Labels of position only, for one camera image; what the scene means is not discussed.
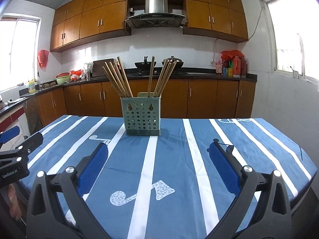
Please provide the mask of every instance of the window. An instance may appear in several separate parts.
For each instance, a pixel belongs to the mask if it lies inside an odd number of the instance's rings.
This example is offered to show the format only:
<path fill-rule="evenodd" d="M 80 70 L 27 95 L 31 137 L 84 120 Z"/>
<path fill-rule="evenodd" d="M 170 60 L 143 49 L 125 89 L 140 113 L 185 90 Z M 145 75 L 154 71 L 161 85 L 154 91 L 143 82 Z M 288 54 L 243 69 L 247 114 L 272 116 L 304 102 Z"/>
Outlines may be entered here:
<path fill-rule="evenodd" d="M 316 0 L 266 0 L 275 38 L 275 70 L 319 79 L 319 4 Z"/>
<path fill-rule="evenodd" d="M 34 20 L 0 20 L 0 91 L 34 78 L 37 26 Z"/>

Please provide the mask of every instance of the chopstick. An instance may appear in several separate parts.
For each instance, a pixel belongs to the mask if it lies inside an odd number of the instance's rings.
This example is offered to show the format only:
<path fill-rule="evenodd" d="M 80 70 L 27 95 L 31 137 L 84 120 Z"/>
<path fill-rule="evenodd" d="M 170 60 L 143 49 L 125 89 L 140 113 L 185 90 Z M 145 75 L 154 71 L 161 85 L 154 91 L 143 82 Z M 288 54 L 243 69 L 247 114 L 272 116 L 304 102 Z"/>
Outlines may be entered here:
<path fill-rule="evenodd" d="M 152 56 L 150 79 L 148 81 L 148 89 L 147 89 L 147 97 L 150 96 L 150 92 L 151 92 L 152 78 L 153 78 L 153 71 L 154 71 L 154 61 L 155 61 L 155 56 Z"/>

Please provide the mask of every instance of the plastic container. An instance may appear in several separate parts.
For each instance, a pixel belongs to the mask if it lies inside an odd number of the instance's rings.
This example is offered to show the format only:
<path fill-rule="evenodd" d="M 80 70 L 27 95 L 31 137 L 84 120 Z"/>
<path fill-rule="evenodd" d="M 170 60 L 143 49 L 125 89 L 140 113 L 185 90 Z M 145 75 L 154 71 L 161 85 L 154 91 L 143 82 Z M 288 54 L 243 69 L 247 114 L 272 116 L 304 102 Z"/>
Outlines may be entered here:
<path fill-rule="evenodd" d="M 140 92 L 137 97 L 121 98 L 121 103 L 127 135 L 160 135 L 160 97 Z"/>

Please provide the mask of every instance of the pot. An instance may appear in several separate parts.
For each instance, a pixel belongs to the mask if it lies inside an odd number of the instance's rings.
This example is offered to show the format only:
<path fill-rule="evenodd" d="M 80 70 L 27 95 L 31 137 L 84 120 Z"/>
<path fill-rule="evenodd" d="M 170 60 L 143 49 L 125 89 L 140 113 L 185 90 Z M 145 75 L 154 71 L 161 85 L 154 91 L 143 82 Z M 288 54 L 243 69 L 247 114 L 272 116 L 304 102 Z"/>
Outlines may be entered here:
<path fill-rule="evenodd" d="M 167 58 L 167 59 L 168 59 L 168 62 L 169 62 L 169 63 L 176 62 L 176 65 L 175 65 L 174 70 L 175 70 L 175 69 L 178 69 L 178 68 L 181 68 L 181 67 L 183 66 L 183 64 L 184 64 L 184 62 L 183 62 L 181 59 L 176 58 L 176 57 L 174 57 L 174 56 L 171 56 L 170 58 Z"/>

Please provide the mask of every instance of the bottle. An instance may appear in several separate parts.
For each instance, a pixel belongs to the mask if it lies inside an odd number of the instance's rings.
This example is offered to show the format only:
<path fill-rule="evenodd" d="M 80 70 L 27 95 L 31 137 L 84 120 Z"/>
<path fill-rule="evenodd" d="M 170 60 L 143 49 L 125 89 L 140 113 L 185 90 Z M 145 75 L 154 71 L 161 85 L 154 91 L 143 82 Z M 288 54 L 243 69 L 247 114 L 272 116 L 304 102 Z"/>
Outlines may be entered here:
<path fill-rule="evenodd" d="M 240 68 L 241 68 L 241 61 L 238 56 L 235 56 L 233 61 L 233 72 L 232 75 L 234 77 L 240 77 Z"/>

